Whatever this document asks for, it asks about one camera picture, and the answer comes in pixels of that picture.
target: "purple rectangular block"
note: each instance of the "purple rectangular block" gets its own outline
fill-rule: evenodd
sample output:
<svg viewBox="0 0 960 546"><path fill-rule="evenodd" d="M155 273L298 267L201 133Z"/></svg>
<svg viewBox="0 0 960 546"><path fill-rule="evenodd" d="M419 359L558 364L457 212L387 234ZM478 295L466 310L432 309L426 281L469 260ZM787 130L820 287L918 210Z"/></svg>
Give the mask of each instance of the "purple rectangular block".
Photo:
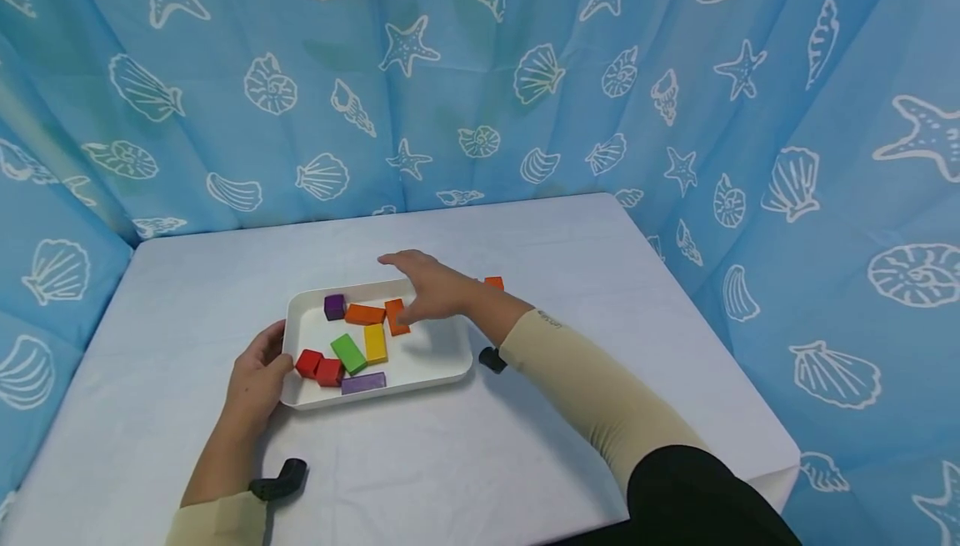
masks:
<svg viewBox="0 0 960 546"><path fill-rule="evenodd" d="M358 375L356 377L345 377L340 383L340 394L354 394L358 392L367 392L368 389L386 388L387 376L383 371L371 373L370 375Z"/></svg>
<svg viewBox="0 0 960 546"><path fill-rule="evenodd" d="M323 312L328 321L342 319L347 314L347 299L341 293L333 293L323 299Z"/></svg>

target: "blue curtain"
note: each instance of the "blue curtain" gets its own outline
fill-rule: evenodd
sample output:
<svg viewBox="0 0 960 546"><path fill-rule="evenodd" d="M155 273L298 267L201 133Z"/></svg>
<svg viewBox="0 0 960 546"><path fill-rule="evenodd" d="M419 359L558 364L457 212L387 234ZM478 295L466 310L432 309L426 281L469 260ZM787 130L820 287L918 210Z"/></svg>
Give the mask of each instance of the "blue curtain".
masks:
<svg viewBox="0 0 960 546"><path fill-rule="evenodd" d="M804 542L960 544L958 9L2 0L0 396L57 382L0 493L120 238L606 191L800 445Z"/></svg>

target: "white tray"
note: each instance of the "white tray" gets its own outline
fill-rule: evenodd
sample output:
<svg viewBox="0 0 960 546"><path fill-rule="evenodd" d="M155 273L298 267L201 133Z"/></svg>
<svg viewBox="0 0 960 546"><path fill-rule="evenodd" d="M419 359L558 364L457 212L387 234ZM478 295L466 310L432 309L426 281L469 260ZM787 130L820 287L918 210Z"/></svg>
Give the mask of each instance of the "white tray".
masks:
<svg viewBox="0 0 960 546"><path fill-rule="evenodd" d="M283 351L293 356L294 361L305 349L321 352L324 357L335 357L330 343L344 333L349 333L360 352L366 352L363 326L351 325L343 320L328 321L323 313L324 296L334 293L343 294L347 304L366 304L379 308L383 308L385 301L395 298L403 298L403 303L409 305L416 294L406 279L346 288L312 289L297 294L287 306L287 327L283 336ZM343 396L340 388L321 388L317 382L303 379L296 371L292 371L283 382L280 402L298 411L306 411L409 392L411 389L429 388L462 379L473 364L467 338L467 321L461 317L421 321L410 326L410 333L397 337L390 335L390 325L386 321L383 329L389 360L368 365L359 375L383 371L387 377L386 388Z"/></svg>

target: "right hand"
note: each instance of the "right hand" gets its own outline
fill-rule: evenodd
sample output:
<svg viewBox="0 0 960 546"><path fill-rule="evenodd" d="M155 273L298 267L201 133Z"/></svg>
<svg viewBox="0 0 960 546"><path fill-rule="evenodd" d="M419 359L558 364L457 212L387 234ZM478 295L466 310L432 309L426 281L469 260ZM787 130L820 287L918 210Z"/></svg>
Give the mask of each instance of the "right hand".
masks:
<svg viewBox="0 0 960 546"><path fill-rule="evenodd" d="M402 250L384 254L380 264L392 264L410 278L417 298L397 315L397 321L410 325L428 318L448 318L466 314L473 295L484 284L455 272L446 264L419 250Z"/></svg>

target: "orange block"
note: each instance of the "orange block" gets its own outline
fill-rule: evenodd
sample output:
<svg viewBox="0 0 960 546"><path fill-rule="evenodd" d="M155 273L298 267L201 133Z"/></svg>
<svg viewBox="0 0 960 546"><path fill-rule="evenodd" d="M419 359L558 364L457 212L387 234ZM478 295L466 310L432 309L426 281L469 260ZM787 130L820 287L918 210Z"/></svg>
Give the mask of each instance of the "orange block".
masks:
<svg viewBox="0 0 960 546"><path fill-rule="evenodd" d="M386 316L383 308L352 304L347 307L347 316L343 320L354 325L375 325L383 323Z"/></svg>
<svg viewBox="0 0 960 546"><path fill-rule="evenodd" d="M387 309L387 322L390 323L390 335L399 336L400 333L410 333L409 325L397 323L397 315L403 311L403 299L388 300L384 302L383 307Z"/></svg>

